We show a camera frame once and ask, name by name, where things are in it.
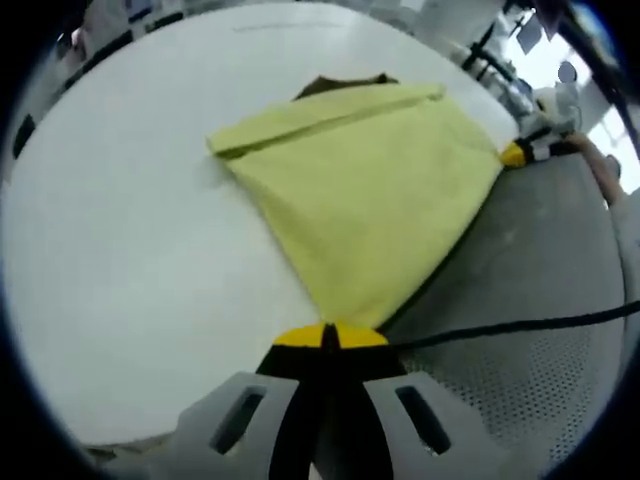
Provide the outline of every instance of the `table surface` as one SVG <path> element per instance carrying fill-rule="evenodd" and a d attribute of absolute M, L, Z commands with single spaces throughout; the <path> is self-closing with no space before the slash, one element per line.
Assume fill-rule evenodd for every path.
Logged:
<path fill-rule="evenodd" d="M 410 37 L 337 6 L 189 18 L 83 77 L 22 152 L 3 199 L 9 308 L 25 360 L 82 442 L 161 434 L 317 313 L 205 136 L 318 75 L 441 82 L 496 147 L 507 112 Z"/>

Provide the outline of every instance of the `yellow towel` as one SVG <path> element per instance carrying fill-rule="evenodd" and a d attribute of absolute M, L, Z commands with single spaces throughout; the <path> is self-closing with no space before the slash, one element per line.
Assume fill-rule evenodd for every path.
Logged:
<path fill-rule="evenodd" d="M 208 139 L 325 321 L 375 328 L 428 278 L 502 169 L 439 85 L 373 85 L 268 109 Z"/>

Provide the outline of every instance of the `person's hand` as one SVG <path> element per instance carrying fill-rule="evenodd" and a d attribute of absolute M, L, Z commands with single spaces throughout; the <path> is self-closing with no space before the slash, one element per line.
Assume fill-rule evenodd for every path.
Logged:
<path fill-rule="evenodd" d="M 574 147 L 580 149 L 580 150 L 585 150 L 586 148 L 588 148 L 591 144 L 591 140 L 589 140 L 589 137 L 587 137 L 584 133 L 582 132 L 574 132 L 574 133 L 570 133 L 569 135 L 567 135 L 566 137 L 564 137 L 564 141 L 573 145 Z"/>

